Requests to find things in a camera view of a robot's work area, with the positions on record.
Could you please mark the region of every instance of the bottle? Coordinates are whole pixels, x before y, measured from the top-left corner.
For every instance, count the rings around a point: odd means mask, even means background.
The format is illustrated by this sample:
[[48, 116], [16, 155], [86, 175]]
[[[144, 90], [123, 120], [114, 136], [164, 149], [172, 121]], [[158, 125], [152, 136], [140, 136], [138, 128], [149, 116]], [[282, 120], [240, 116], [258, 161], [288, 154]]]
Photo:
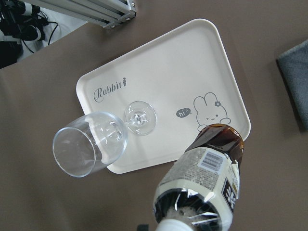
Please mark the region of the bottle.
[[156, 189], [156, 231], [227, 231], [239, 197], [243, 150], [232, 127], [205, 127]]

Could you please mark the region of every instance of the barcode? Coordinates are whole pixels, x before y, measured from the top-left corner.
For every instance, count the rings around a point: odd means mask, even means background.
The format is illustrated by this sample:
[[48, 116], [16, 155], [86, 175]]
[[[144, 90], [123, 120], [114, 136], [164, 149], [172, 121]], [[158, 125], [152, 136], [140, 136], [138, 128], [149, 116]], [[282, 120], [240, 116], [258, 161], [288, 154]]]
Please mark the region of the barcode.
[[214, 172], [219, 172], [222, 162], [222, 156], [219, 156], [215, 153], [207, 152], [201, 159], [199, 167], [212, 170]]

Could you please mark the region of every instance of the white tray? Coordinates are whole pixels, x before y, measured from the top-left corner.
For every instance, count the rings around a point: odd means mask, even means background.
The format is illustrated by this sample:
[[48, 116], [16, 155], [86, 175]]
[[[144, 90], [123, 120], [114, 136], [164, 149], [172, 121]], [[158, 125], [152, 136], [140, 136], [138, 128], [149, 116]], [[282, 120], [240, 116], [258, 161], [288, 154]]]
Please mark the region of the white tray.
[[136, 100], [150, 103], [157, 112], [152, 133], [129, 132], [126, 151], [108, 167], [114, 173], [177, 160], [205, 125], [229, 124], [244, 140], [250, 132], [218, 31], [204, 19], [85, 74], [76, 90], [85, 114], [108, 111], [123, 119], [125, 108]]

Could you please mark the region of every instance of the table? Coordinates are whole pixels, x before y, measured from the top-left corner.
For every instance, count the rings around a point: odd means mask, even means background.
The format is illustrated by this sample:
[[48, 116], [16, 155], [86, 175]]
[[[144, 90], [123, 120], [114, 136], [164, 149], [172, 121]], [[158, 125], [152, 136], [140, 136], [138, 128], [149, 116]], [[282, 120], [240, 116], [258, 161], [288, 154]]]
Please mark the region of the table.
[[154, 192], [173, 163], [76, 179], [58, 168], [51, 143], [59, 128], [83, 115], [75, 89], [83, 74], [205, 18], [219, 30], [252, 124], [230, 230], [306, 230], [308, 132], [276, 58], [307, 39], [308, 1], [135, 2], [129, 23], [112, 30], [87, 23], [0, 70], [1, 229], [155, 230]]

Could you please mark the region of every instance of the wine glass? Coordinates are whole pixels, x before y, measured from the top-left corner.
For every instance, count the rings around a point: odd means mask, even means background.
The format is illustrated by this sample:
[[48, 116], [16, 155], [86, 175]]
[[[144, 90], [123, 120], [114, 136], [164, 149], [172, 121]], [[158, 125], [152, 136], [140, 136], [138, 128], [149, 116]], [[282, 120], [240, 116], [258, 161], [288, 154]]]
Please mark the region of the wine glass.
[[153, 131], [157, 117], [144, 101], [128, 105], [124, 121], [109, 112], [84, 115], [53, 138], [53, 156], [59, 167], [73, 177], [84, 177], [116, 161], [125, 151], [128, 130], [136, 135]]

